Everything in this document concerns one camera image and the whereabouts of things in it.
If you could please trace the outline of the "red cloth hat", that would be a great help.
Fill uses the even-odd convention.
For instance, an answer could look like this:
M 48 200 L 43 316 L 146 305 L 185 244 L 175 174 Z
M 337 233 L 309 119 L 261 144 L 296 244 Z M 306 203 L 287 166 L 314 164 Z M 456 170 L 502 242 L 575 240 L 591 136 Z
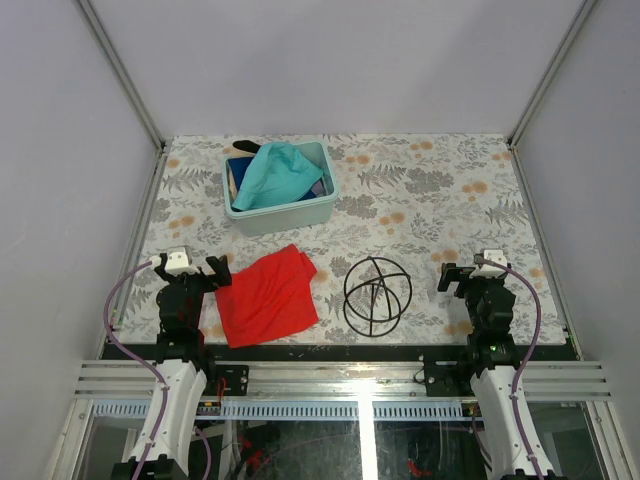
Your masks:
M 232 348 L 254 346 L 303 332 L 318 314 L 311 280 L 317 269 L 290 244 L 232 276 L 216 292 L 221 324 Z

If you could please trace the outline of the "black wire hat stand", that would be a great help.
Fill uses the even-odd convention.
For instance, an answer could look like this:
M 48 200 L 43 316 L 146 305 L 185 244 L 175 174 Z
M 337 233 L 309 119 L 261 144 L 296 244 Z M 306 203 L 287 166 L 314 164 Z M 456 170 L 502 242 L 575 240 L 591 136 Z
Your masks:
M 342 315 L 358 335 L 391 334 L 413 299 L 411 275 L 396 261 L 368 256 L 352 265 L 343 282 Z

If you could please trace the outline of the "teal bucket hat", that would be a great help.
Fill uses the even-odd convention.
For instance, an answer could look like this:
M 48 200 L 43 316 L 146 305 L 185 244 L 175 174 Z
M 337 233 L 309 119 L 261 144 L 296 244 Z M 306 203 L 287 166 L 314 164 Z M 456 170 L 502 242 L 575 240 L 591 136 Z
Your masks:
M 239 211 L 280 206 L 300 198 L 323 172 L 301 150 L 286 142 L 261 145 L 252 157 L 232 158 L 239 173 L 232 207 Z

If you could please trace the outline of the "dark blue bucket hat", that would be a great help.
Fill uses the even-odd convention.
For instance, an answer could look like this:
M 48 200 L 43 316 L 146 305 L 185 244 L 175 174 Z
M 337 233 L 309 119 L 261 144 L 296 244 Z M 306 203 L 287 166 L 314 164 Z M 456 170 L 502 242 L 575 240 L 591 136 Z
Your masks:
M 334 193 L 333 183 L 326 178 L 316 181 L 312 187 L 300 198 L 300 201 L 313 200 Z

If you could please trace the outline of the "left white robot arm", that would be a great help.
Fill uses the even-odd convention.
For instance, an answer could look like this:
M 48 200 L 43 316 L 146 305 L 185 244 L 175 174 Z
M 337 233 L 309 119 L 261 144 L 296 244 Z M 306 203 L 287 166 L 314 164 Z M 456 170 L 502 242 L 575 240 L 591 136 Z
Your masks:
M 196 431 L 198 405 L 212 392 L 219 371 L 207 358 L 200 316 L 204 296 L 232 284 L 228 258 L 210 256 L 209 274 L 193 265 L 184 249 L 161 253 L 127 272 L 105 301 L 103 323 L 112 345 L 155 378 L 150 409 L 129 458 L 114 465 L 112 479 L 187 479 L 189 449 Z M 124 346 L 111 326 L 111 303 L 125 281 L 151 269 L 165 285 L 156 295 L 160 331 L 155 360 L 148 361 Z

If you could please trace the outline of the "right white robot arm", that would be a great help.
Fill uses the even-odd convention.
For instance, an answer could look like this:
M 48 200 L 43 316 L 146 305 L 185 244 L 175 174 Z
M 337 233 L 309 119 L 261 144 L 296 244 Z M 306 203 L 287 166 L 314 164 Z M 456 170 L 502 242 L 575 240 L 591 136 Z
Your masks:
M 556 479 L 558 475 L 541 446 L 525 399 L 522 376 L 539 337 L 541 302 L 534 299 L 536 324 L 523 359 L 510 333 L 516 295 L 505 285 L 508 275 L 523 284 L 505 260 L 480 255 L 474 266 L 442 265 L 437 290 L 457 285 L 454 296 L 464 301 L 472 332 L 466 358 L 456 369 L 458 387 L 475 395 L 479 407 L 488 462 L 493 479 Z

